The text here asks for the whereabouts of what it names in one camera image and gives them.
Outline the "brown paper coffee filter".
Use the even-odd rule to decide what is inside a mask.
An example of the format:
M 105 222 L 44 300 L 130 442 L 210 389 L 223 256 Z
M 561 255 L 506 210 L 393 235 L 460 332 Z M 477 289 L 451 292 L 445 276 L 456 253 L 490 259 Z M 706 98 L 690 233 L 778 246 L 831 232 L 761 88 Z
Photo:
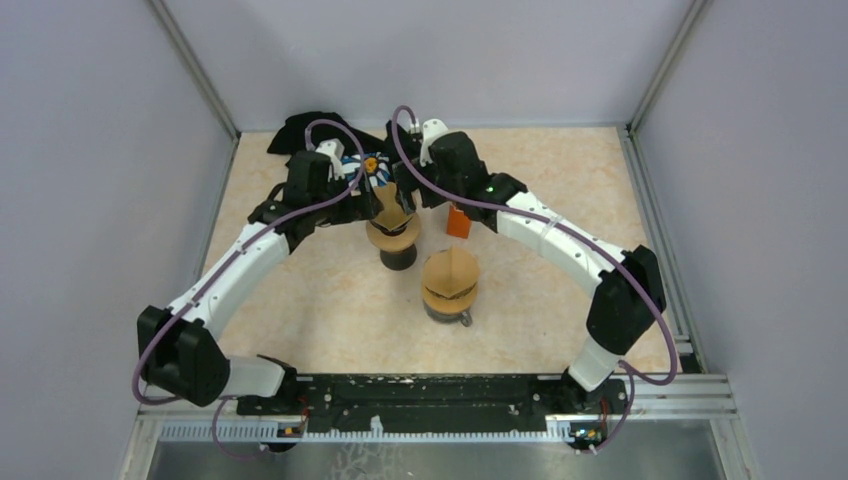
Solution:
M 404 210 L 402 203 L 398 200 L 397 185 L 390 182 L 385 186 L 376 187 L 374 194 L 381 205 L 381 210 L 370 224 L 385 235 L 397 236 L 403 233 L 417 214 Z

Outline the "orange coffee filter box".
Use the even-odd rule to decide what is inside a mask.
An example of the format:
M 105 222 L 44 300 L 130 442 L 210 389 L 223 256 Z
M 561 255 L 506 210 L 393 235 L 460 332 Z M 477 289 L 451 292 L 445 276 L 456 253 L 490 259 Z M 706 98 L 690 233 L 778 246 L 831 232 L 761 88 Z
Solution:
M 455 204 L 451 204 L 448 210 L 445 233 L 449 236 L 468 239 L 470 236 L 472 221 Z

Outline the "smoky glass pitcher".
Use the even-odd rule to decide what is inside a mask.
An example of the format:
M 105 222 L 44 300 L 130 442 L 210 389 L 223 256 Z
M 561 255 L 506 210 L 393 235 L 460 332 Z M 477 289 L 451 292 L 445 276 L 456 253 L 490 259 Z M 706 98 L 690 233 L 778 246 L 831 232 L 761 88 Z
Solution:
M 443 313 L 438 311 L 429 311 L 428 316 L 435 322 L 440 324 L 460 324 L 464 327 L 470 327 L 473 324 L 473 318 L 469 311 L 461 311 L 458 313 Z

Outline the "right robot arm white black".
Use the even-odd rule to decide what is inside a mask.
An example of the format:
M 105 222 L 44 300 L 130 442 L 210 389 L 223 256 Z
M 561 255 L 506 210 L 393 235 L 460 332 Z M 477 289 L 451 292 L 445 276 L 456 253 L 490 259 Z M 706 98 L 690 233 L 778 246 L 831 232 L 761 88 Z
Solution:
M 590 411 L 602 384 L 641 336 L 662 320 L 666 299 L 656 255 L 594 238 L 556 214 L 507 173 L 492 173 L 461 131 L 410 134 L 388 126 L 394 176 L 405 196 L 421 204 L 452 202 L 473 222 L 534 250 L 572 277 L 590 296 L 588 337 L 565 372 L 563 398 L 576 412 Z

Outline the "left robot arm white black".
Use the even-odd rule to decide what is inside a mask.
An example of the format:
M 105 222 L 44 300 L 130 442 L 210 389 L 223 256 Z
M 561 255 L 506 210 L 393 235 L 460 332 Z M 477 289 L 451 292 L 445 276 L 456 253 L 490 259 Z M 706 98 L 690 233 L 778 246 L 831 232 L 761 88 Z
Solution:
M 287 178 L 247 218 L 225 254 L 166 307 L 137 319 L 139 360 L 131 386 L 144 405 L 185 400 L 205 407 L 224 398 L 260 397 L 277 414 L 292 411 L 298 384 L 270 357 L 229 357 L 218 339 L 261 281 L 319 226 L 373 219 L 380 210 L 369 176 L 372 154 L 345 156 L 324 142 L 294 154 Z

